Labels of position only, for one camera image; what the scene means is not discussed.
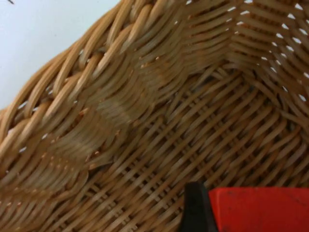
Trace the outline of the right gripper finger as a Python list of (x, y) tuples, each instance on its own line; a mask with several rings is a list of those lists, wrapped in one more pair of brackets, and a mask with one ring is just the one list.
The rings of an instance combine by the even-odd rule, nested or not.
[(209, 191), (199, 182), (189, 182), (184, 188), (183, 231), (218, 231)]

